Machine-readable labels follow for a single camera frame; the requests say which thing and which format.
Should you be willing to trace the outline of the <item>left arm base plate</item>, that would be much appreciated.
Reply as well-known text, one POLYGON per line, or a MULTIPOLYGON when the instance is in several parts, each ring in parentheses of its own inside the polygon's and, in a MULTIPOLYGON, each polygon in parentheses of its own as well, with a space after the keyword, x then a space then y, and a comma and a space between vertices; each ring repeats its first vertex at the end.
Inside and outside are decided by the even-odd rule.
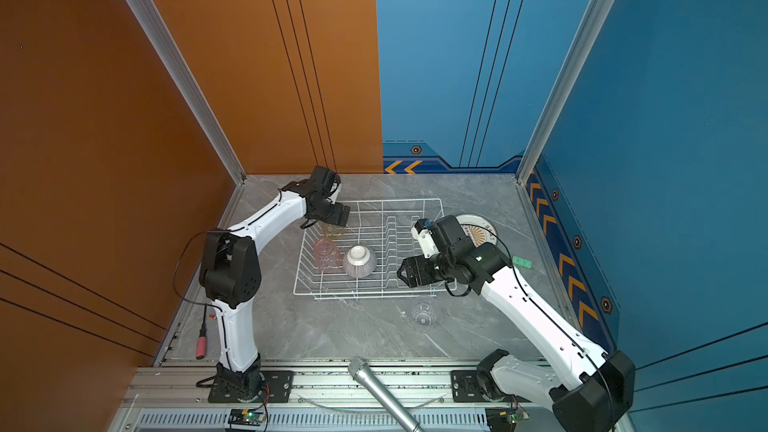
POLYGON ((209 403, 262 403, 289 402, 294 382, 293 371, 257 371, 255 374, 232 376, 228 371, 217 373, 213 379, 207 401, 209 403))

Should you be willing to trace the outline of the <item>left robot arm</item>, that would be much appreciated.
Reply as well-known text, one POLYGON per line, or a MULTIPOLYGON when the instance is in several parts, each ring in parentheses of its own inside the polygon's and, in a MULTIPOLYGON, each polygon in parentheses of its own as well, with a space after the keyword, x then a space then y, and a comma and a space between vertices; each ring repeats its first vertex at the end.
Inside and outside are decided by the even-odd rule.
POLYGON ((317 166, 308 178, 286 184, 241 222, 205 234, 199 282, 215 310, 220 339, 209 402, 259 399, 265 387, 253 322, 254 298, 262 282, 259 254, 301 218, 306 226, 323 222, 344 227, 350 207, 337 201, 340 186, 336 172, 317 166))

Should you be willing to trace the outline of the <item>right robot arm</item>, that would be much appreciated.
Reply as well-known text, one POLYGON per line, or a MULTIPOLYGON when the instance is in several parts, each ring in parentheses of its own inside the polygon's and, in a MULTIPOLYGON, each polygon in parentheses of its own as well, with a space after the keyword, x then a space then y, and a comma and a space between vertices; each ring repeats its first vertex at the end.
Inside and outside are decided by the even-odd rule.
POLYGON ((410 288, 466 284, 500 310, 542 354, 537 366, 498 349, 477 366, 481 393, 492 401, 521 396, 551 410, 566 431, 610 431, 633 404, 636 368, 621 351, 606 352, 577 331, 524 279, 495 245, 456 259, 445 253, 405 259, 397 276, 410 288))

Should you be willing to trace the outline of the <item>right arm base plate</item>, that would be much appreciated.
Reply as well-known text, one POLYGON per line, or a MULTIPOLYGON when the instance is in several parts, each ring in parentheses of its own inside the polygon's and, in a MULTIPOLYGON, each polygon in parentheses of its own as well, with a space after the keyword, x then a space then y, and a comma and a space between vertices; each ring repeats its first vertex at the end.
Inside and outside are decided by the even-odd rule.
POLYGON ((452 370, 450 381, 455 403, 496 402, 499 398, 492 390, 488 375, 476 369, 452 370))

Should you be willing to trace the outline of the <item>yellow plastic cup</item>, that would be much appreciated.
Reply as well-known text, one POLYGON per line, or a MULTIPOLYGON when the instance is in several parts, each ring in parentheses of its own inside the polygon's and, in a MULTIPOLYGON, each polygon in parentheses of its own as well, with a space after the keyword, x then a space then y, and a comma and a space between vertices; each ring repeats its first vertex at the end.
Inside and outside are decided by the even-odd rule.
POLYGON ((321 230, 324 237, 332 240, 341 239, 346 235, 346 228, 337 225, 322 223, 321 230))

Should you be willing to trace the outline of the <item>clear plastic cup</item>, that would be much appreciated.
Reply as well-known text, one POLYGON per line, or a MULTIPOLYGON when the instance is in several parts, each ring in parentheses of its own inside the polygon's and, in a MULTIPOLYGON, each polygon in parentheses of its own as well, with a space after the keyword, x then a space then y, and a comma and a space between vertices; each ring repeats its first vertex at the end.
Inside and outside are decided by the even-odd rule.
POLYGON ((432 327, 439 321, 439 312, 432 301, 419 300, 413 303, 410 317, 419 326, 432 327))

